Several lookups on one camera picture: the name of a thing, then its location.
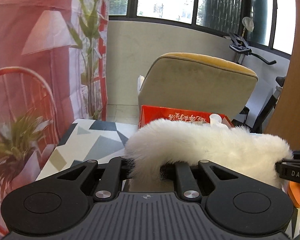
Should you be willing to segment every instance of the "beige armchair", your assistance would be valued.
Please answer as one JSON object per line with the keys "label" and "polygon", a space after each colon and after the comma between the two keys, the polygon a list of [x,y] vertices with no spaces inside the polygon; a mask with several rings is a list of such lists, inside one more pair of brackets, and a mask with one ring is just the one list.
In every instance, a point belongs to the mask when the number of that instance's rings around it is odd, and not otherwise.
{"label": "beige armchair", "polygon": [[167,53],[138,79],[138,104],[225,114],[232,120],[247,103],[256,73],[206,55]]}

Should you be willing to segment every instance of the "table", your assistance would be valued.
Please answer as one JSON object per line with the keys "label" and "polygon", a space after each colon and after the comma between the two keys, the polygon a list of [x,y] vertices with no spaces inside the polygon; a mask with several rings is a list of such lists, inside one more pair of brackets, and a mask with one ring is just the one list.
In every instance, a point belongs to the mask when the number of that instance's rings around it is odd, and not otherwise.
{"label": "table", "polygon": [[124,155],[125,143],[137,130],[138,126],[133,124],[77,119],[61,138],[37,180],[90,159],[108,163]]}

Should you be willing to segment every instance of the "white fluffy toy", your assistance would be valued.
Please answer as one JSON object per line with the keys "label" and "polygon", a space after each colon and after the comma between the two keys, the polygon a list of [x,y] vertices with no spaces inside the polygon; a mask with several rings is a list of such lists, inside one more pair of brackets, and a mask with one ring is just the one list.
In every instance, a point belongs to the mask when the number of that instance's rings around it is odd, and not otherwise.
{"label": "white fluffy toy", "polygon": [[281,188],[275,163],[292,159],[289,145],[278,136],[165,119],[139,129],[127,141],[125,154],[135,161],[129,191],[137,192],[173,191],[173,183],[161,179],[160,167],[180,161],[196,165],[199,160]]}

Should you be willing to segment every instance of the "potted plant print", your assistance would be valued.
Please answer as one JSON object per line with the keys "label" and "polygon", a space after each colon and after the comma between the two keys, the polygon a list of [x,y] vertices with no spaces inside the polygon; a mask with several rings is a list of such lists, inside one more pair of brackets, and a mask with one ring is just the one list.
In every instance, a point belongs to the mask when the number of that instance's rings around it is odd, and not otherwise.
{"label": "potted plant print", "polygon": [[38,143],[44,138],[44,130],[51,123],[51,120],[44,120],[42,116],[35,118],[29,113],[8,124],[0,121],[1,199],[4,198],[11,182],[23,171],[29,159],[33,158],[38,162],[37,155],[32,155],[40,151]]}
{"label": "potted plant print", "polygon": [[99,0],[85,4],[84,0],[79,0],[82,16],[78,16],[79,26],[83,33],[83,38],[77,33],[71,23],[68,23],[69,32],[74,38],[77,48],[81,51],[84,62],[84,72],[81,74],[81,84],[86,86],[86,95],[83,96],[87,113],[90,119],[101,118],[101,109],[98,109],[98,89],[95,82],[95,75],[98,71],[99,59],[102,58],[98,52],[98,39],[100,38],[98,13]]}

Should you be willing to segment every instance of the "paper cup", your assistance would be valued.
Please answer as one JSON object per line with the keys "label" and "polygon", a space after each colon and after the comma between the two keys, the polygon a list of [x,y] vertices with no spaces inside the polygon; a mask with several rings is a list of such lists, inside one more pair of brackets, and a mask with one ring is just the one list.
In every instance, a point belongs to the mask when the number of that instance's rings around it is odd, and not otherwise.
{"label": "paper cup", "polygon": [[213,125],[215,123],[221,123],[221,122],[222,122],[222,118],[220,115],[218,115],[218,114],[210,115],[210,125]]}

